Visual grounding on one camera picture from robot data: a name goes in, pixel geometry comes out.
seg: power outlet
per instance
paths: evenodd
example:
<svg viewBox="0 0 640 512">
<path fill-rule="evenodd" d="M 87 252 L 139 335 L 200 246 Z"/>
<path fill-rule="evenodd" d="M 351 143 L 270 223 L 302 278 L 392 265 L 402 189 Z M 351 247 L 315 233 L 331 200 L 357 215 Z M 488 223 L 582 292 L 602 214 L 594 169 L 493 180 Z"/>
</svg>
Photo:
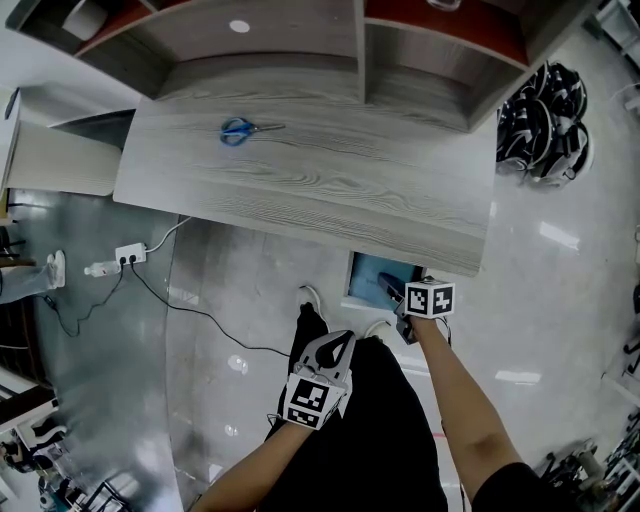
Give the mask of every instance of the power outlet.
<svg viewBox="0 0 640 512">
<path fill-rule="evenodd" d="M 129 265 L 129 258 L 135 256 L 135 264 L 144 263 L 147 261 L 147 246 L 144 244 L 132 244 L 125 247 L 118 247 L 116 249 L 116 261 L 120 262 L 120 258 L 125 259 L 125 265 Z"/>
</svg>

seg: scissors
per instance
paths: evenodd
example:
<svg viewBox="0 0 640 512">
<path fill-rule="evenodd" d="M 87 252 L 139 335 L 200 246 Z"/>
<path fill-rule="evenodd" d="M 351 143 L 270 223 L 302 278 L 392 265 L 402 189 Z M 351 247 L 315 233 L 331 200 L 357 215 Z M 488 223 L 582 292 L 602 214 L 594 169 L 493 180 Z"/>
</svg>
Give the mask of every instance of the scissors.
<svg viewBox="0 0 640 512">
<path fill-rule="evenodd" d="M 268 130 L 280 130 L 284 128 L 283 124 L 270 124 L 265 126 L 256 126 L 242 117 L 232 117 L 222 125 L 222 133 L 220 141 L 226 146 L 239 146 L 247 140 L 249 135 L 256 132 L 265 132 Z"/>
</svg>

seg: white shoe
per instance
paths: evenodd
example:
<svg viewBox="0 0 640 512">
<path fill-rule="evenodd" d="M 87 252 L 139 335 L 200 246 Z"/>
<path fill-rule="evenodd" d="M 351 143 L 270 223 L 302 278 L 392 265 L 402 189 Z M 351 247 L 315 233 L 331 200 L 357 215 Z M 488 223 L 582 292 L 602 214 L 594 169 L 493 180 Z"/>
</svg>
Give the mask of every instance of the white shoe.
<svg viewBox="0 0 640 512">
<path fill-rule="evenodd" d="M 364 333 L 364 339 L 375 336 L 382 343 L 385 339 L 388 339 L 390 334 L 391 324 L 387 320 L 377 320 L 372 323 Z"/>
<path fill-rule="evenodd" d="M 56 251 L 55 257 L 49 254 L 47 256 L 47 263 L 51 265 L 52 269 L 52 277 L 51 281 L 54 288 L 64 288 L 66 284 L 66 258 L 64 257 L 64 253 L 62 251 Z"/>
<path fill-rule="evenodd" d="M 320 300 L 320 295 L 318 295 L 318 292 L 313 286 L 303 284 L 300 288 L 298 288 L 298 291 L 296 293 L 296 302 L 298 304 L 298 309 L 303 304 L 307 304 L 308 302 L 310 302 L 313 306 L 314 311 L 318 313 L 318 316 L 322 318 L 325 324 L 327 324 L 327 329 L 331 331 L 329 322 L 327 322 L 327 319 L 322 314 L 322 301 Z"/>
</svg>

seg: forearm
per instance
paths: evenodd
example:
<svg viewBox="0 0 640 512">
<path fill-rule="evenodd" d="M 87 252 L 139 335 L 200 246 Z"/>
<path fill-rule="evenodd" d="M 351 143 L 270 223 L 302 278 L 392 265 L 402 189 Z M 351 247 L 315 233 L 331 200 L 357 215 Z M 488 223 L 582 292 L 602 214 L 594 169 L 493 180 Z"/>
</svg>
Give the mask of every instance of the forearm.
<svg viewBox="0 0 640 512">
<path fill-rule="evenodd" d="M 254 510 L 312 432 L 293 423 L 283 425 L 217 480 L 200 498 L 194 512 Z"/>
<path fill-rule="evenodd" d="M 489 399 L 453 353 L 435 321 L 413 319 L 460 478 L 473 499 L 498 469 L 520 460 Z"/>
</svg>

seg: floor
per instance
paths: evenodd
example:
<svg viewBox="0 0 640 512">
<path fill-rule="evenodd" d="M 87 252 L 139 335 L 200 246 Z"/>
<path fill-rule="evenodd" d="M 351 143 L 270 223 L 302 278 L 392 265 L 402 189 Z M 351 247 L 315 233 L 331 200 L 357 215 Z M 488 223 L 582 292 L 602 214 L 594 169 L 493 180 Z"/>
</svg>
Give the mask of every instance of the floor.
<svg viewBox="0 0 640 512">
<path fill-rule="evenodd" d="M 124 113 L 63 129 L 122 145 L 130 122 Z M 47 254 L 65 251 L 67 286 L 50 295 L 72 331 L 73 319 L 101 302 L 118 279 L 85 276 L 84 268 L 113 260 L 119 246 L 155 245 L 177 220 L 111 198 L 14 190 L 11 201 L 25 205 L 11 209 L 19 222 L 9 228 L 12 239 L 27 240 L 23 255 L 42 264 Z M 165 296 L 172 254 L 170 238 L 139 269 Z M 94 310 L 76 338 L 62 332 L 42 301 L 35 307 L 47 375 L 60 400 L 59 419 L 69 428 L 63 471 L 89 492 L 110 479 L 134 510 L 179 510 L 165 399 L 166 306 L 125 270 L 113 297 Z"/>
<path fill-rule="evenodd" d="M 453 346 L 496 405 L 525 461 L 594 437 L 601 457 L 632 409 L 603 386 L 634 326 L 634 230 L 640 121 L 610 97 L 637 77 L 605 41 L 576 33 L 557 53 L 589 91 L 585 122 L 596 145 L 591 172 L 545 193 L 496 177 L 477 277 L 456 282 Z M 363 333 L 378 313 L 340 307 L 349 254 L 314 243 L 192 221 L 181 228 L 171 270 L 175 304 L 213 313 L 233 336 L 288 351 L 296 289 L 313 284 L 333 329 Z M 390 335 L 435 434 L 440 418 L 428 368 L 415 346 Z M 167 397 L 183 503 L 264 439 L 286 379 L 286 361 L 230 341 L 208 319 L 169 311 Z M 446 440 L 437 436 L 450 509 L 461 509 Z"/>
</svg>

